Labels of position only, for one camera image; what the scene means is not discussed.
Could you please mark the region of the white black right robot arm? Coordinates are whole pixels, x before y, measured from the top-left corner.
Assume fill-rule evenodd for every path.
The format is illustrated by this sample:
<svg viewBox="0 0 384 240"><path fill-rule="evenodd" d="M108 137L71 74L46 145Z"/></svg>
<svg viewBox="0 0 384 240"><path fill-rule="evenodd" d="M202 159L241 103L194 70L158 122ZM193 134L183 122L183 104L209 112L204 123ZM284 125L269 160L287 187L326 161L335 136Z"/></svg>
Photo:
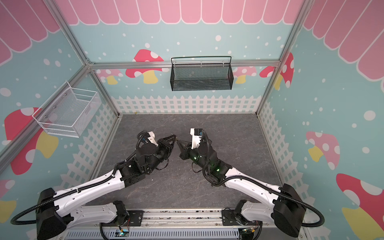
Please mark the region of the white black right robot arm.
<svg viewBox="0 0 384 240"><path fill-rule="evenodd" d="M299 236L306 208L296 202L300 197L293 187L267 184L241 173L220 160L206 143L198 147L186 141L178 141L177 144L181 151L180 158L192 160L200 166L204 178L212 186L235 189L257 200L256 203L240 200L233 210L224 210L225 224L257 226L273 223L284 234L293 238Z"/></svg>

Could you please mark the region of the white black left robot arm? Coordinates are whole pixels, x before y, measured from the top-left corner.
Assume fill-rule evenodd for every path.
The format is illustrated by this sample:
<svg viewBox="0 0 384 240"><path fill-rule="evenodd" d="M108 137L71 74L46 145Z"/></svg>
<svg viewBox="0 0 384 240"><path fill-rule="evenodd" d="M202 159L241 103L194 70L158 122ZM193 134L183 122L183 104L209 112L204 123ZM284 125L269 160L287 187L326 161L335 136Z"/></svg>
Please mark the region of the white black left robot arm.
<svg viewBox="0 0 384 240"><path fill-rule="evenodd" d="M37 238L49 240L67 228L83 224L127 224L131 218L123 202L100 206L87 206L87 203L145 179L170 157L176 140L176 135L171 135L155 141L152 132L143 132L135 152L116 163L112 171L66 190L42 191L36 209Z"/></svg>

